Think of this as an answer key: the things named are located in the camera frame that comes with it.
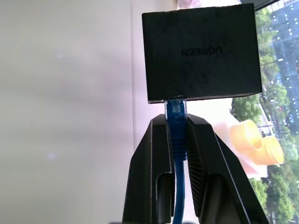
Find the tree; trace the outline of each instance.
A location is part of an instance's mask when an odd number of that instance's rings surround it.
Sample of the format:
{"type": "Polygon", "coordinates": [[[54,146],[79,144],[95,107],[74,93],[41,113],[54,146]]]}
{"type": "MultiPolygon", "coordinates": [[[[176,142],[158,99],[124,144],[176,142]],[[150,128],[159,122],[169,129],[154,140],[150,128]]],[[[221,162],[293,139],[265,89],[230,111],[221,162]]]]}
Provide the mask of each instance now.
{"type": "Polygon", "coordinates": [[[256,197],[258,198],[264,212],[267,213],[267,211],[266,211],[266,202],[267,202],[266,190],[268,188],[268,185],[261,181],[256,181],[254,179],[250,179],[249,181],[251,183],[252,189],[256,193],[256,197]]]}
{"type": "Polygon", "coordinates": [[[287,97],[287,91],[281,83],[274,83],[267,87],[267,91],[264,92],[264,96],[267,98],[268,102],[272,102],[272,105],[276,106],[288,106],[290,100],[287,97]]]}
{"type": "Polygon", "coordinates": [[[293,218],[295,209],[288,195],[283,195],[279,198],[277,210],[274,212],[276,223],[287,223],[293,218]]]}
{"type": "Polygon", "coordinates": [[[271,13],[267,8],[263,8],[262,10],[258,10],[256,12],[257,33],[261,33],[264,30],[269,30],[271,23],[271,13]]]}
{"type": "Polygon", "coordinates": [[[299,184],[296,180],[291,180],[289,183],[289,198],[293,203],[295,209],[295,215],[299,215],[299,184]]]}
{"type": "Polygon", "coordinates": [[[284,133],[285,135],[290,134],[290,129],[287,126],[281,125],[280,127],[280,132],[284,133]]]}
{"type": "Polygon", "coordinates": [[[271,47],[272,39],[275,35],[276,33],[270,30],[263,31],[262,33],[257,33],[258,52],[261,57],[266,55],[275,55],[274,50],[271,47]]]}
{"type": "Polygon", "coordinates": [[[278,172],[283,176],[284,180],[287,183],[290,183],[295,179],[292,167],[291,167],[290,163],[288,163],[288,162],[282,164],[280,166],[278,172]]]}
{"type": "Polygon", "coordinates": [[[261,69],[261,80],[262,80],[262,85],[267,85],[267,83],[269,82],[265,71],[263,69],[261,69]]]}
{"type": "Polygon", "coordinates": [[[292,168],[292,171],[295,175],[295,179],[299,180],[299,161],[290,161],[289,162],[292,168]]]}
{"type": "Polygon", "coordinates": [[[276,63],[276,60],[277,59],[274,52],[271,52],[264,56],[260,55],[261,71],[267,77],[267,80],[274,80],[279,72],[279,67],[276,63]]]}
{"type": "Polygon", "coordinates": [[[275,112],[275,116],[276,116],[277,121],[278,121],[279,124],[280,124],[280,121],[284,120],[285,117],[286,117],[286,113],[284,111],[282,111],[280,108],[281,107],[279,107],[279,108],[276,108],[276,107],[273,108],[273,110],[275,112]]]}
{"type": "Polygon", "coordinates": [[[258,106],[258,95],[249,97],[234,98],[232,101],[232,109],[230,113],[238,120],[252,120],[257,123],[262,115],[262,110],[258,106]]]}
{"type": "Polygon", "coordinates": [[[270,165],[267,166],[267,171],[269,177],[272,177],[273,174],[280,174],[281,167],[278,167],[277,165],[270,165]]]}
{"type": "Polygon", "coordinates": [[[267,188],[267,208],[275,213],[276,223],[286,223],[294,215],[294,207],[289,198],[289,185],[281,174],[270,176],[271,181],[267,188]]]}
{"type": "Polygon", "coordinates": [[[284,139],[279,140],[282,151],[284,152],[285,161],[293,161],[299,158],[298,151],[296,149],[296,145],[292,144],[289,141],[284,139]]]}

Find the building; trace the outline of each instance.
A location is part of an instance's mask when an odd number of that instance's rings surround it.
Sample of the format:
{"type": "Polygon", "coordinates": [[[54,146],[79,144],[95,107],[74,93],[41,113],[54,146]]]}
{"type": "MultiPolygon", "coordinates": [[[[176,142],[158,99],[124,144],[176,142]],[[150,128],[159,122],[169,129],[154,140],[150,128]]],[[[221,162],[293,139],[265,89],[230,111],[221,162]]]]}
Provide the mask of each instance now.
{"type": "Polygon", "coordinates": [[[273,48],[280,69],[274,81],[281,82],[287,89],[291,104],[285,108],[286,123],[294,134],[299,132],[299,0],[284,0],[283,4],[271,13],[271,29],[277,33],[273,48]]]}
{"type": "Polygon", "coordinates": [[[274,2],[273,4],[269,5],[267,8],[270,12],[274,12],[276,10],[279,10],[283,7],[293,5],[295,2],[299,0],[279,0],[277,2],[274,2]]]}

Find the black box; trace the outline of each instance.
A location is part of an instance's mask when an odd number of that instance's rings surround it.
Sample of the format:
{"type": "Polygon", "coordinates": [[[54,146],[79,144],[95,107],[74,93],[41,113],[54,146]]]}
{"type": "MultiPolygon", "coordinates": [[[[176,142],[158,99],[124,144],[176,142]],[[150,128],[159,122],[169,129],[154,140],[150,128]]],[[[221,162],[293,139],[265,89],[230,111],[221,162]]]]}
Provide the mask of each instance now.
{"type": "Polygon", "coordinates": [[[253,4],[142,14],[149,103],[262,92],[253,4]]]}

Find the yellow object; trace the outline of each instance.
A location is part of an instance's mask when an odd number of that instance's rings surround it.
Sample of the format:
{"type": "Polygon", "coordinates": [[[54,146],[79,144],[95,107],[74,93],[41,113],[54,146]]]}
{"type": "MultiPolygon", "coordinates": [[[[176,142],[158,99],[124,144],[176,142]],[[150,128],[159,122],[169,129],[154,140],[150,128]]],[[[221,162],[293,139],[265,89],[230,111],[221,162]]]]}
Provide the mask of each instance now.
{"type": "Polygon", "coordinates": [[[274,136],[262,138],[263,146],[259,150],[248,152],[248,156],[257,165],[274,165],[284,162],[281,146],[274,136]]]}
{"type": "Polygon", "coordinates": [[[239,153],[259,150],[262,147],[262,136],[252,120],[245,120],[229,129],[230,139],[239,153]]]}

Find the blue cable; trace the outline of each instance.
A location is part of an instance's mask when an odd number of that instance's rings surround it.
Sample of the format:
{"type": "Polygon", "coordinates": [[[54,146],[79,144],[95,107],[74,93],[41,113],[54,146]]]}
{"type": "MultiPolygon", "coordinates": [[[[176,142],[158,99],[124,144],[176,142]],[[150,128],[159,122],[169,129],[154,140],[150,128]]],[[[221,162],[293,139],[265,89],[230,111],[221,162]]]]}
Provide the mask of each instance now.
{"type": "Polygon", "coordinates": [[[173,224],[182,224],[185,207],[185,175],[184,162],[174,161],[177,177],[176,207],[174,210],[173,224]]]}
{"type": "Polygon", "coordinates": [[[166,102],[166,118],[168,121],[173,160],[176,172],[176,203],[173,224],[182,224],[185,206],[185,175],[184,161],[186,153],[186,106],[183,99],[174,99],[166,102]]]}

